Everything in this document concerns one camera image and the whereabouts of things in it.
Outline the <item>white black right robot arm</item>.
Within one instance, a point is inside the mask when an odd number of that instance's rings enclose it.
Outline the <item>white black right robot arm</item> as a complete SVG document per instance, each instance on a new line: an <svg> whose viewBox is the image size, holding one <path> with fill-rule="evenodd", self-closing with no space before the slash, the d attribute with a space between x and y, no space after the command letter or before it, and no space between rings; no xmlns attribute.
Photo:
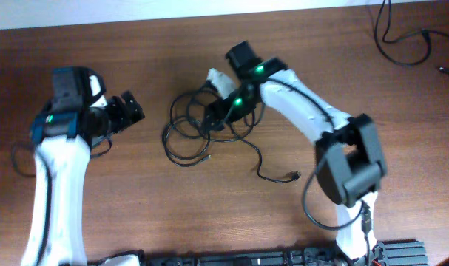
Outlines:
<svg viewBox="0 0 449 266"><path fill-rule="evenodd" d="M264 61L247 41L225 55L238 78L214 68L207 74L217 100L204 112L201 131L220 131L251 114L261 103L299 129L315 150L311 174L335 205L336 245L349 265L370 265L381 250L373 232L371 213L387 173L377 128L366 114L356 117L334 108L312 92L279 58Z"/></svg>

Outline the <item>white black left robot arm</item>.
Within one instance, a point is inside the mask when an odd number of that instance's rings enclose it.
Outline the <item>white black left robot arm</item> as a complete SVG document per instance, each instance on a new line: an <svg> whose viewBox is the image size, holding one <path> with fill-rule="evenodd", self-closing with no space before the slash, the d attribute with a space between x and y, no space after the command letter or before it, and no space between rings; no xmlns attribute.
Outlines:
<svg viewBox="0 0 449 266"><path fill-rule="evenodd" d="M84 178L92 150L143 120L131 92L105 97L93 69L53 70L53 97L30 128L36 188L22 265L86 265L82 235Z"/></svg>

